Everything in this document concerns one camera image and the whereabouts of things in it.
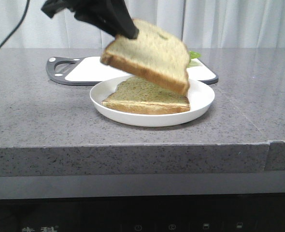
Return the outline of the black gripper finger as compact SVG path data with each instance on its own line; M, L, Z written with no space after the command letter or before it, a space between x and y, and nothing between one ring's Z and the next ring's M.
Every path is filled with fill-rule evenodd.
M97 0L94 6L97 27L104 32L137 39L139 29L133 23L124 0Z

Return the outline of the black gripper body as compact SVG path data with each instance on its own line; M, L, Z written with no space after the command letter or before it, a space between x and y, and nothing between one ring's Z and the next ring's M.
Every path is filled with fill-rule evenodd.
M108 25L106 0L46 0L41 10L49 17L68 9L74 12L75 19L97 27Z

